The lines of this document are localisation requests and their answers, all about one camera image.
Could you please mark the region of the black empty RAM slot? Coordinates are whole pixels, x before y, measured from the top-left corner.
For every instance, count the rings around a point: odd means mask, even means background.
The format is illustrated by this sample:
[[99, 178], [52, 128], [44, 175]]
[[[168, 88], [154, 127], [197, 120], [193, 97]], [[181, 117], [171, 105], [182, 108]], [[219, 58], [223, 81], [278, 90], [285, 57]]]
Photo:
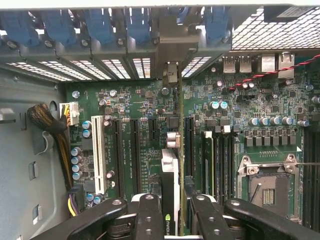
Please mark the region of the black empty RAM slot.
[[216, 133], [214, 138], [214, 153], [215, 153], [215, 162], [214, 162], [214, 180], [215, 180], [215, 197], [218, 203], [220, 203], [221, 193], [220, 193], [220, 134]]
[[234, 144], [235, 144], [235, 135], [230, 133], [228, 136], [228, 198], [234, 196]]
[[222, 203], [228, 198], [229, 190], [229, 135], [223, 134], [221, 137], [221, 167], [222, 167], [222, 179], [221, 179], [221, 196]]

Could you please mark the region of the CPU socket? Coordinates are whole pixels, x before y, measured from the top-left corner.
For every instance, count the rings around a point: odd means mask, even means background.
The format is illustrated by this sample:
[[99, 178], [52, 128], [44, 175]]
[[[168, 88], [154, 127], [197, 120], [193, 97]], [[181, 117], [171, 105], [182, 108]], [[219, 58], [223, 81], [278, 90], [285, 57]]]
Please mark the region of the CPU socket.
[[270, 155], [240, 154], [235, 165], [235, 197], [276, 213], [293, 222], [302, 223], [300, 170], [293, 173], [283, 168], [261, 168], [258, 174], [238, 172], [244, 164], [298, 163], [297, 154], [284, 153], [271, 160]]

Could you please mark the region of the long black expansion slot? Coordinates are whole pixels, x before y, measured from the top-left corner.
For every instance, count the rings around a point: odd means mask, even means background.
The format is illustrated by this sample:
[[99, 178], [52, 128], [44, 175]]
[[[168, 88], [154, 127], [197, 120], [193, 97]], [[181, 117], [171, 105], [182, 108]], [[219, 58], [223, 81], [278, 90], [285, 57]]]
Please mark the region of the long black expansion slot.
[[124, 160], [123, 160], [123, 141], [122, 141], [122, 122], [120, 119], [112, 121], [113, 146], [115, 158], [115, 176], [117, 195], [120, 198], [125, 196], [124, 189]]
[[139, 194], [142, 192], [141, 177], [141, 151], [140, 151], [140, 126], [138, 119], [130, 120], [130, 146], [133, 177], [133, 192]]

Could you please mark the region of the white PCI expansion slot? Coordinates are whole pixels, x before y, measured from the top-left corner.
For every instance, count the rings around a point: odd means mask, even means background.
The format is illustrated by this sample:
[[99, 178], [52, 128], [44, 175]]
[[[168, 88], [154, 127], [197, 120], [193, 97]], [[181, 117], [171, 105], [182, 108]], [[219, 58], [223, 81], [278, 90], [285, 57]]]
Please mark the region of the white PCI expansion slot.
[[95, 193], [104, 195], [107, 190], [106, 153], [104, 118], [102, 115], [91, 117], [92, 150], [94, 166]]

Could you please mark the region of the thin metal locking lever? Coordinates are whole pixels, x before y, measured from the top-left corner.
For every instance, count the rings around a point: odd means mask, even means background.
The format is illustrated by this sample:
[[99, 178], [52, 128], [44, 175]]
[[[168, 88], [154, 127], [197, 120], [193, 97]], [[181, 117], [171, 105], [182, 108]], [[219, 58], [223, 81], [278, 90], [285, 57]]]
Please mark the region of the thin metal locking lever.
[[246, 163], [244, 166], [240, 167], [238, 172], [243, 172], [246, 175], [255, 175], [258, 174], [260, 169], [263, 168], [279, 168], [284, 169], [287, 173], [293, 173], [296, 168], [301, 166], [320, 166], [319, 162], [278, 162], [278, 163]]

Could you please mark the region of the short black expansion slot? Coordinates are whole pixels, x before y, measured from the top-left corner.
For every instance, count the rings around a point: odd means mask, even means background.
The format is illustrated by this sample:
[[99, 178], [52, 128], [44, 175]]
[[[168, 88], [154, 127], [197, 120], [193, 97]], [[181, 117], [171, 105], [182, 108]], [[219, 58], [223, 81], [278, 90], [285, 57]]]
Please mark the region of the short black expansion slot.
[[149, 140], [157, 141], [158, 140], [158, 123], [156, 118], [148, 119], [148, 131], [149, 131]]

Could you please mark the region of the green motherboard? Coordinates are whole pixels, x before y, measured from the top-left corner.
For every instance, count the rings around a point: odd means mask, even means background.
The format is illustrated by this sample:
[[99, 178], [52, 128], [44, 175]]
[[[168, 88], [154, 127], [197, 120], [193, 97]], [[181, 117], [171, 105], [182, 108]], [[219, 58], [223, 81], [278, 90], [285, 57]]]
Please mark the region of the green motherboard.
[[[320, 163], [320, 55], [299, 57], [291, 69], [294, 78], [278, 73], [249, 80], [248, 73], [223, 73], [218, 62], [210, 70], [184, 80], [183, 146], [186, 194], [215, 194], [215, 135], [220, 134], [220, 203], [222, 203], [222, 135], [234, 134], [234, 192], [236, 157], [270, 155], [277, 160], [295, 153], [299, 163]], [[78, 103], [79, 125], [70, 128], [71, 165], [75, 184], [81, 185], [87, 210], [119, 197], [116, 187], [113, 120], [121, 120], [124, 199], [134, 194], [130, 120], [139, 121], [142, 193], [167, 196], [168, 179], [160, 180], [161, 159], [167, 148], [170, 123], [178, 123], [171, 87], [159, 80], [85, 82], [67, 86], [67, 98]], [[96, 194], [92, 116], [103, 116], [106, 183]], [[185, 174], [185, 118], [194, 118], [194, 172]], [[148, 119], [157, 119], [158, 140], [149, 137]], [[302, 225], [320, 232], [320, 166], [300, 166]]]

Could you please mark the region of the white power connector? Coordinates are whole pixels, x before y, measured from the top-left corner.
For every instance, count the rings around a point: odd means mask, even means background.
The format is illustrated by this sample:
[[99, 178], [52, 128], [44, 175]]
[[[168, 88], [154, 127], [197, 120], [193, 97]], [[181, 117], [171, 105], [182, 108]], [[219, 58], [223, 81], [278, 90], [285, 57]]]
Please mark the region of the white power connector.
[[66, 126], [79, 125], [79, 105], [76, 102], [67, 102], [59, 104], [60, 118], [65, 120]]

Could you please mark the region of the grey power supply unit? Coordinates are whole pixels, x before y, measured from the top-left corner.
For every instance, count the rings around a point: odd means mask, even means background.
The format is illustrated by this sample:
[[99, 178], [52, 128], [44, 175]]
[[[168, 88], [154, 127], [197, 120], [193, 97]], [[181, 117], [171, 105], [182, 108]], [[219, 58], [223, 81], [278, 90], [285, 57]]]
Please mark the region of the grey power supply unit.
[[69, 217], [57, 148], [34, 152], [42, 132], [27, 117], [38, 103], [57, 116], [64, 100], [56, 85], [0, 84], [0, 240], [29, 240]]

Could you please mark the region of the silver USB port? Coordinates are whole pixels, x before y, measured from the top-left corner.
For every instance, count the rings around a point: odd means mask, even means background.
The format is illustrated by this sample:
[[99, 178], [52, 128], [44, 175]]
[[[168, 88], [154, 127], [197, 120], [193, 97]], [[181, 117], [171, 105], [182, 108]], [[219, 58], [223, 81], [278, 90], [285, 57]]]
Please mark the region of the silver USB port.
[[223, 62], [223, 73], [234, 74], [236, 73], [236, 59], [233, 56], [224, 56]]
[[252, 72], [252, 59], [250, 56], [241, 56], [239, 58], [239, 72], [240, 73]]

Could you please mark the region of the silver square port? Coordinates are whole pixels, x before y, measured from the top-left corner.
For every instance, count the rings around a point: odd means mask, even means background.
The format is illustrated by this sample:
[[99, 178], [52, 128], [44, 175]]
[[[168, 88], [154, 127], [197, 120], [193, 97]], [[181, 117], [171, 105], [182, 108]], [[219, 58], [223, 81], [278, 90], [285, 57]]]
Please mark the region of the silver square port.
[[261, 71], [263, 73], [272, 72], [276, 67], [275, 54], [263, 54], [261, 56]]

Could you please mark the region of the silver ethernet port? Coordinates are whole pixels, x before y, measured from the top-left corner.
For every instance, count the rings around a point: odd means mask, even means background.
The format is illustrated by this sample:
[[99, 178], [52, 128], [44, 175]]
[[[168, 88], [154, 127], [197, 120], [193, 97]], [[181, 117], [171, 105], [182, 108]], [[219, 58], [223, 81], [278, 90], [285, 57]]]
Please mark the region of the silver ethernet port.
[[[278, 68], [289, 68], [295, 64], [295, 55], [291, 52], [285, 51], [278, 55]], [[293, 79], [294, 69], [287, 69], [278, 73], [279, 79]]]

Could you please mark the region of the blue slot retaining clip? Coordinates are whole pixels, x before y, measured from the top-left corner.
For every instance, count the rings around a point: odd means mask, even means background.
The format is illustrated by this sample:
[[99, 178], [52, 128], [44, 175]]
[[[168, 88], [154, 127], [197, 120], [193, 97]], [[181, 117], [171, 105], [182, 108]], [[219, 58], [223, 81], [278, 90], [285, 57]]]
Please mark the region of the blue slot retaining clip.
[[10, 40], [25, 47], [39, 44], [39, 35], [27, 10], [0, 11], [1, 25]]
[[61, 43], [63, 46], [70, 46], [76, 43], [76, 31], [67, 9], [44, 10], [41, 12], [41, 18], [51, 39]]
[[189, 7], [186, 7], [186, 6], [175, 9], [176, 23], [178, 25], [182, 25], [184, 23], [188, 12], [189, 12]]
[[149, 25], [149, 10], [147, 7], [126, 8], [124, 10], [128, 35], [136, 44], [142, 44], [151, 40]]
[[85, 9], [85, 23], [91, 38], [101, 44], [109, 44], [115, 41], [115, 34], [112, 26], [108, 8]]
[[210, 6], [204, 9], [205, 35], [208, 42], [221, 40], [227, 31], [229, 8], [226, 6]]

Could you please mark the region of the open black PC case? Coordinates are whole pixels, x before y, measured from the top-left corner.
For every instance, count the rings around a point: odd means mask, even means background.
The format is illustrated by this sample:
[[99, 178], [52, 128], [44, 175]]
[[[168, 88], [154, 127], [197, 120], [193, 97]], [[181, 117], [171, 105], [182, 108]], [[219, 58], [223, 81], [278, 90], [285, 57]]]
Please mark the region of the open black PC case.
[[[204, 11], [205, 7], [212, 6], [229, 8], [228, 23], [225, 36], [209, 42], [206, 39]], [[252, 72], [244, 79], [248, 82], [289, 70], [291, 66], [278, 68], [279, 54], [282, 52], [293, 53], [294, 62], [298, 58], [320, 56], [320, 0], [0, 0], [0, 11], [28, 11], [39, 38], [37, 46], [19, 44], [9, 39], [0, 20], [0, 85], [56, 85], [64, 96], [61, 103], [75, 103], [67, 97], [69, 84], [145, 80], [158, 80], [163, 84], [163, 77], [157, 74], [156, 63], [156, 49], [160, 42], [159, 16], [164, 13], [177, 18], [175, 9], [179, 7], [189, 7], [187, 15], [198, 17], [195, 29], [199, 33], [197, 45], [182, 62], [182, 83], [210, 70], [216, 63], [223, 64], [223, 57], [235, 58], [238, 73], [239, 58], [250, 56]], [[85, 21], [84, 10], [101, 8], [109, 11], [115, 36], [115, 41], [108, 44], [91, 38]], [[150, 41], [136, 44], [129, 36], [126, 8], [148, 8]], [[76, 43], [64, 46], [49, 37], [41, 17], [41, 13], [48, 10], [68, 10], [76, 33]], [[261, 56], [266, 54], [275, 54], [274, 71], [261, 71]], [[33, 127], [42, 132], [41, 137], [32, 137], [34, 153], [39, 154], [51, 145], [56, 146], [66, 188], [68, 218], [64, 221], [67, 221], [90, 208], [79, 208], [85, 196], [82, 186], [75, 184], [73, 178], [70, 128], [77, 126], [67, 127], [66, 121], [60, 117], [59, 105], [57, 115], [53, 115], [51, 106], [44, 102], [30, 107], [26, 115]], [[163, 171], [159, 179], [169, 180], [173, 184], [173, 172], [163, 168], [165, 157], [171, 159], [175, 155], [168, 150], [165, 149], [162, 154]], [[168, 195], [147, 192], [134, 195], [130, 201], [122, 197], [108, 199], [126, 200], [127, 213], [135, 214], [142, 195], [157, 195], [160, 199], [164, 240], [204, 240], [191, 202], [192, 196], [204, 195], [223, 214], [234, 240], [254, 240], [259, 237], [258, 230], [227, 216], [224, 204], [229, 199], [219, 204], [208, 194], [187, 194], [185, 179], [183, 187], [183, 236], [175, 235], [174, 187]], [[131, 223], [123, 224], [121, 220], [115, 220], [96, 240], [134, 240], [131, 236], [133, 227]]]

